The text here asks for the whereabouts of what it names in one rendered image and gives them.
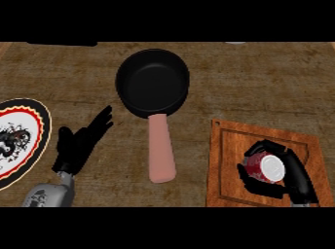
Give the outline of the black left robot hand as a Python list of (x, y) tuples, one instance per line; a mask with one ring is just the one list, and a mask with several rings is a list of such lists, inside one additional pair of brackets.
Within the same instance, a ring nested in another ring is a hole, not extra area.
[(71, 175), (79, 173), (92, 148), (111, 125), (111, 106), (107, 106), (88, 126), (76, 132), (71, 132), (65, 126), (58, 128), (57, 158), (51, 166), (55, 173), (65, 172)]

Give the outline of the brown wooden cutting board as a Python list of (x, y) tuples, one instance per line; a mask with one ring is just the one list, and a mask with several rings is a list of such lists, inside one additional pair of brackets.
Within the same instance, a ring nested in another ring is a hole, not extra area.
[(251, 144), (271, 140), (293, 150), (305, 166), (318, 203), (310, 207), (335, 205), (327, 180), (318, 138), (313, 135), (213, 119), (210, 121), (209, 167), (206, 179), (206, 202), (212, 206), (288, 207), (288, 196), (281, 199), (253, 195), (244, 188), (237, 164)]

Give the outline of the white plate with dragon print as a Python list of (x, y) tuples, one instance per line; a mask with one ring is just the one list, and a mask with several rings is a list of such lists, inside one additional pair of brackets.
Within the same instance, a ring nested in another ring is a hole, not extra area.
[(0, 103), (0, 191), (30, 171), (49, 133), (49, 112), (37, 100), (14, 98)]

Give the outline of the red can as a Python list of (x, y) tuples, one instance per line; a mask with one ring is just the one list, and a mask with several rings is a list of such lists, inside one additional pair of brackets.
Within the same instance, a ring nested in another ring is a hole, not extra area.
[(285, 174), (284, 163), (266, 152), (256, 153), (247, 157), (244, 170), (248, 177), (269, 184), (279, 182)]

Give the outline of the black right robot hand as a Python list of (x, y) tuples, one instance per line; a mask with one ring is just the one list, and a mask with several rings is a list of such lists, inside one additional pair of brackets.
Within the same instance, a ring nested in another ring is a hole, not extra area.
[[(269, 184), (248, 177), (244, 170), (244, 162), (248, 156), (266, 152), (272, 154), (284, 163), (285, 174), (279, 182)], [(318, 204), (313, 186), (306, 174), (305, 166), (293, 150), (281, 144), (263, 139), (256, 141), (244, 152), (244, 161), (237, 164), (240, 179), (246, 190), (259, 196), (281, 199), (282, 195), (290, 198), (290, 204), (309, 203)]]

